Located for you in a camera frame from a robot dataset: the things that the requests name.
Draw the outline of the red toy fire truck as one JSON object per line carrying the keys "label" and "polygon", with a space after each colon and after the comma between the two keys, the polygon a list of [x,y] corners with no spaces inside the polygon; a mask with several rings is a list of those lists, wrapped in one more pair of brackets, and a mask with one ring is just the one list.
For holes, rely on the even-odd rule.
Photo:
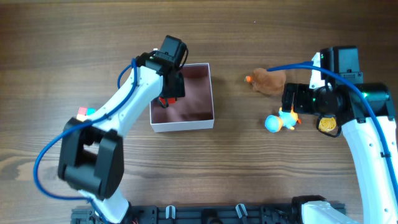
{"label": "red toy fire truck", "polygon": [[158,103],[162,108],[168,108],[170,105],[176,103],[177,98],[163,98],[163,97],[158,97],[157,99]]}

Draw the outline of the colourful two-by-two puzzle cube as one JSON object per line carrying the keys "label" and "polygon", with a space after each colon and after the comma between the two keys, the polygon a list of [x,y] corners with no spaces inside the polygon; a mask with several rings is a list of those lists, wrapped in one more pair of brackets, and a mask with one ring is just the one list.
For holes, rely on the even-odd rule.
{"label": "colourful two-by-two puzzle cube", "polygon": [[95,112],[96,110],[94,108],[79,107],[76,119],[79,121],[85,121],[87,116]]}

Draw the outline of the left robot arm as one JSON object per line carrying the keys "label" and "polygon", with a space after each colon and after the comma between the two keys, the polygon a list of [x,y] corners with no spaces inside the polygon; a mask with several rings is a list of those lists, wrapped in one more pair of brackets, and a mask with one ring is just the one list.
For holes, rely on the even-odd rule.
{"label": "left robot arm", "polygon": [[159,50],[132,59],[130,75],[117,92],[84,121],[65,125],[58,177],[79,191],[105,223],[131,223],[131,204],[119,185],[124,174],[123,140],[136,119],[156,98],[181,98],[185,43],[166,36]]}

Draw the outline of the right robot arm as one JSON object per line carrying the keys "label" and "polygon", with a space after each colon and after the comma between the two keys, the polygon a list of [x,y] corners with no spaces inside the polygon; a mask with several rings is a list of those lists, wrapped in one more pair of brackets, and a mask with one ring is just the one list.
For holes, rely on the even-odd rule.
{"label": "right robot arm", "polygon": [[355,46],[322,49],[309,62],[279,70],[308,69],[309,84],[287,83],[283,113],[333,118],[351,151],[364,223],[397,223],[396,111],[388,87],[364,83]]}

